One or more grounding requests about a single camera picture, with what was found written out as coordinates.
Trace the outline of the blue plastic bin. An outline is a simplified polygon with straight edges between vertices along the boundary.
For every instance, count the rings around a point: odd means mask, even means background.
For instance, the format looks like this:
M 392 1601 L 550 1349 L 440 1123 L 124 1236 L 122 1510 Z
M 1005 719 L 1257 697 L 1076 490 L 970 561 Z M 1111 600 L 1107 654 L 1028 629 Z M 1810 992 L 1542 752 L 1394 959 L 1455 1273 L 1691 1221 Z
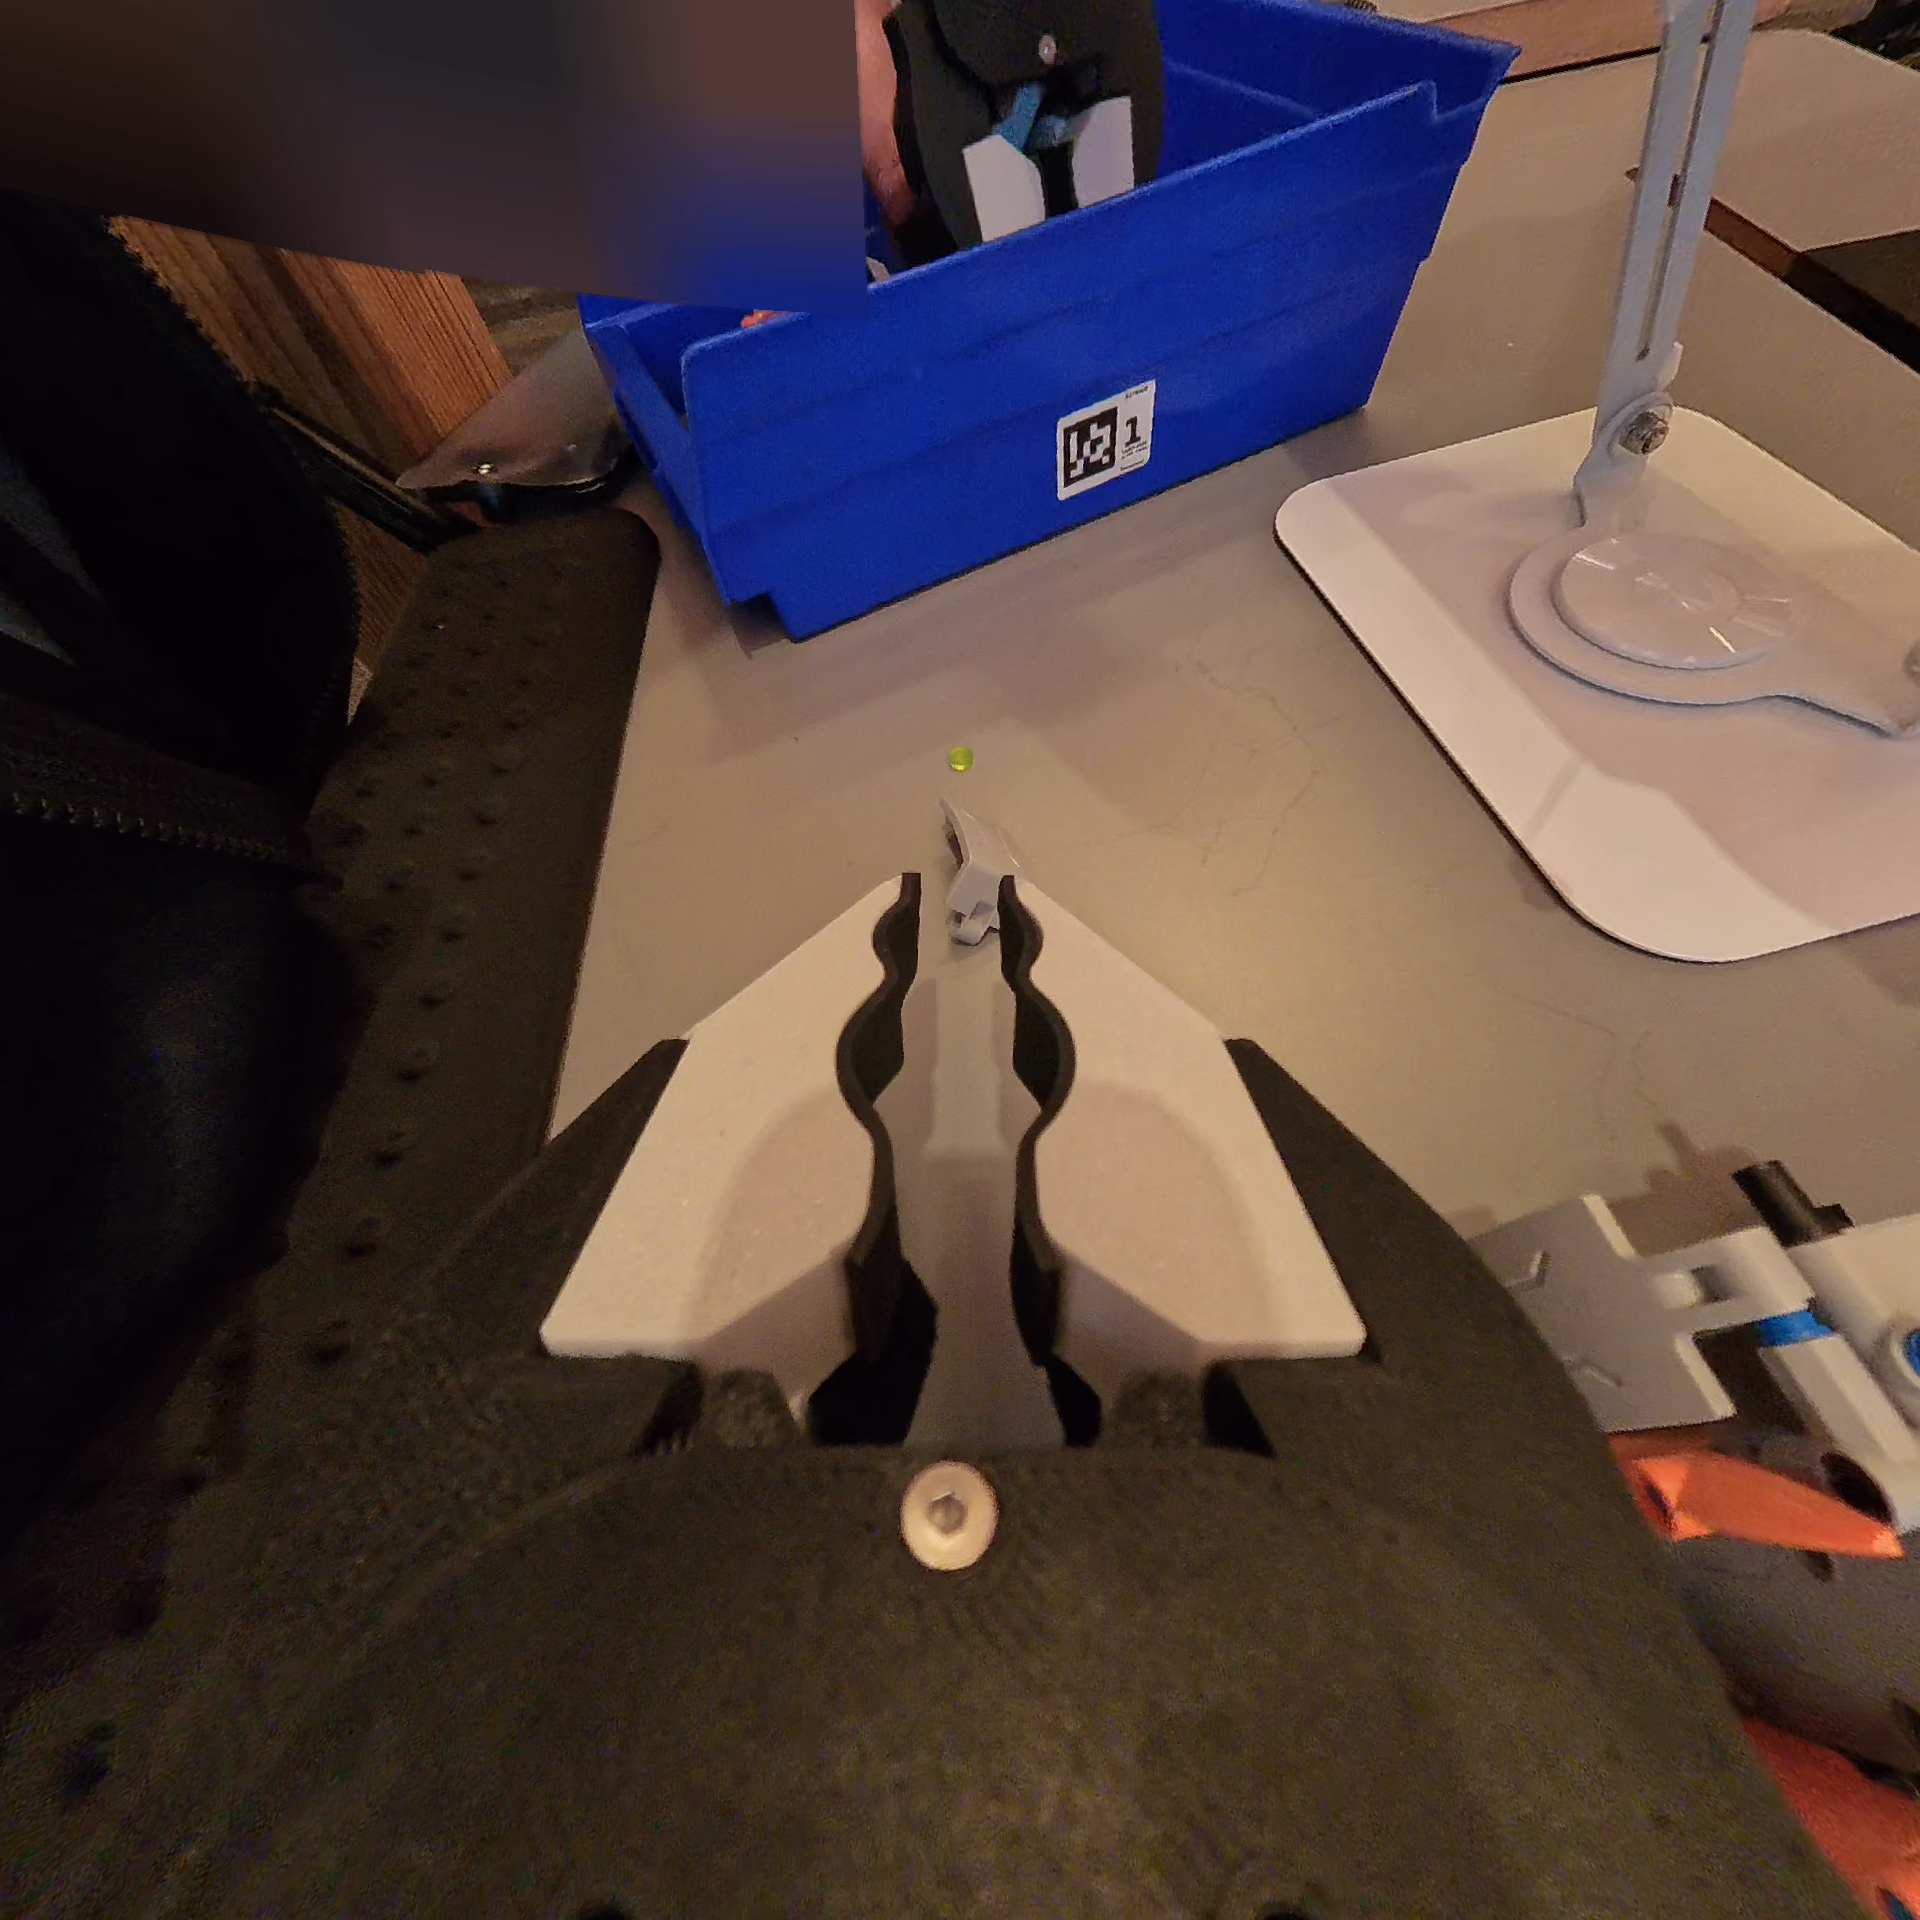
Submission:
M 580 297 L 728 605 L 817 637 L 1362 408 L 1497 39 L 1339 3 L 1156 3 L 1161 176 L 869 285 L 863 313 Z

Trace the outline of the person's left hand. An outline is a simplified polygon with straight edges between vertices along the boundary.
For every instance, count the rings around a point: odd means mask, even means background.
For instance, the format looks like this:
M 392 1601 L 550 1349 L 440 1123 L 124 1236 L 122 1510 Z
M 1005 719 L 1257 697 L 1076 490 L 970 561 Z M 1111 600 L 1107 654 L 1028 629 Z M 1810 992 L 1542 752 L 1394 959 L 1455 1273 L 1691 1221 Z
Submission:
M 884 226 L 897 229 L 919 195 L 905 176 L 897 147 L 897 67 L 889 42 L 892 8 L 856 3 L 856 103 L 863 176 Z

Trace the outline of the black studded foam pad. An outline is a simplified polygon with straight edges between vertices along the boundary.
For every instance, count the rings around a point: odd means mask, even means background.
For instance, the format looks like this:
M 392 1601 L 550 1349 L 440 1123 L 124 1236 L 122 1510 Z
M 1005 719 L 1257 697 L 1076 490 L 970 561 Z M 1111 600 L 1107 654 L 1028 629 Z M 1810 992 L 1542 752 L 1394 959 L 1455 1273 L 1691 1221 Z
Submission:
M 195 1918 L 325 1696 L 621 1459 L 659 1369 L 539 1356 L 539 1196 L 657 534 L 453 544 L 310 815 L 327 963 L 286 1221 L 5 1546 L 5 1918 Z

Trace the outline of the wooden furniture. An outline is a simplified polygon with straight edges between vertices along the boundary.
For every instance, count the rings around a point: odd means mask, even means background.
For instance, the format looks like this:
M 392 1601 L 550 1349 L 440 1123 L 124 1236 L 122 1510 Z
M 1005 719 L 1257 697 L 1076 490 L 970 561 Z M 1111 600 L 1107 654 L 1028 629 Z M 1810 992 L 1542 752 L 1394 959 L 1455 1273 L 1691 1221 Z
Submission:
M 113 233 L 228 366 L 402 473 L 506 381 L 467 285 L 129 216 Z

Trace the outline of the dark wooden table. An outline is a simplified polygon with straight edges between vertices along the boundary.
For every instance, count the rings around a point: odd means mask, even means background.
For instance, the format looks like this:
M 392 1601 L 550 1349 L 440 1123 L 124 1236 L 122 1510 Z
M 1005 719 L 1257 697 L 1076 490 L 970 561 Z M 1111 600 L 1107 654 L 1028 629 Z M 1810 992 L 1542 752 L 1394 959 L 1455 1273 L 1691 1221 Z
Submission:
M 1714 199 L 1709 233 L 1917 374 L 1917 229 L 1793 253 Z

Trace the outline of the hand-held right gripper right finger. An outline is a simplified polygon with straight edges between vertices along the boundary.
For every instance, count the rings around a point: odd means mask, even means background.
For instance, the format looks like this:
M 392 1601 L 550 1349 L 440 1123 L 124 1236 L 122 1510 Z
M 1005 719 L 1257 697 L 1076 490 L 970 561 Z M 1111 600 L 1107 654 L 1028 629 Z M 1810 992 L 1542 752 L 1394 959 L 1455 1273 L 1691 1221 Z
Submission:
M 999 887 L 1016 1149 L 1011 1290 L 1062 1420 L 1138 1377 L 1355 1360 L 1368 1331 L 1229 1040 L 1024 878 Z

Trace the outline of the white stand with base plate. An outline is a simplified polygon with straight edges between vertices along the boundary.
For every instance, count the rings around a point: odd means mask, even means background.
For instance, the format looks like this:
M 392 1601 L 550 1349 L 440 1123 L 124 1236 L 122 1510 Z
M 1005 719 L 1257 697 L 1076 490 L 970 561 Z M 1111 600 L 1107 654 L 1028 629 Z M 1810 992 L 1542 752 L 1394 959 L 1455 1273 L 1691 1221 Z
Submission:
M 1553 892 L 1679 963 L 1917 918 L 1917 548 L 1673 399 L 1755 21 L 1663 3 L 1594 408 L 1274 515 Z

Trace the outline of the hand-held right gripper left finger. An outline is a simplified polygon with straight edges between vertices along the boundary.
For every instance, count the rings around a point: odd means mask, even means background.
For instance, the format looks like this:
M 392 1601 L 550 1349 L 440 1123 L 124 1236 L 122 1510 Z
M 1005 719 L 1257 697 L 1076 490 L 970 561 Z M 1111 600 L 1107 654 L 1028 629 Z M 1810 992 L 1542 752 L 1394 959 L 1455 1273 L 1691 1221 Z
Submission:
M 879 1098 L 905 1065 L 922 875 L 863 895 L 664 1052 L 664 1092 L 539 1340 L 759 1372 L 799 1420 L 913 1420 L 938 1315 Z

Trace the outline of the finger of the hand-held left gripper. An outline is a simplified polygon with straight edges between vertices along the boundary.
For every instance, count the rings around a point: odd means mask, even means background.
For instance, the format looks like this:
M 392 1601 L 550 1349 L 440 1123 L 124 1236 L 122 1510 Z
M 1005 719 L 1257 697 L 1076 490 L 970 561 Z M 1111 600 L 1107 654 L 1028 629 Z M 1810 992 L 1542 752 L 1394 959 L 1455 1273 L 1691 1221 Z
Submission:
M 1067 119 L 1073 210 L 1118 199 L 1138 187 L 1133 103 L 1093 103 Z
M 967 191 L 980 243 L 999 243 L 1044 223 L 1044 180 L 1011 139 L 980 139 L 963 147 Z

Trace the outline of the grey orange toy brick model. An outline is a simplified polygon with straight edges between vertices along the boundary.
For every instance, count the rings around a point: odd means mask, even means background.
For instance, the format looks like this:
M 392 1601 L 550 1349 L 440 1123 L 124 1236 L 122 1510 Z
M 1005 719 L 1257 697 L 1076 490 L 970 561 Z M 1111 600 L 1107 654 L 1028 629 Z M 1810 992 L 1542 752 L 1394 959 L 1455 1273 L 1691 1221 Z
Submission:
M 1644 1254 L 1580 1196 L 1475 1237 L 1673 1549 L 1766 1778 L 1868 1918 L 1917 1918 L 1917 1215 L 1781 1164 Z

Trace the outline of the small grey curved brick piece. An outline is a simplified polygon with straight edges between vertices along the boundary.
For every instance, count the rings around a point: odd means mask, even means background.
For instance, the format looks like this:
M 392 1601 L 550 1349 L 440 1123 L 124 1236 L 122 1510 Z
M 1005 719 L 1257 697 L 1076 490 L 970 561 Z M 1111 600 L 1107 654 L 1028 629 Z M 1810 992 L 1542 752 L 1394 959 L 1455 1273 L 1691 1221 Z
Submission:
M 999 890 L 1019 875 L 1014 839 L 989 818 L 940 799 L 953 878 L 946 887 L 946 937 L 958 947 L 980 947 L 999 927 Z

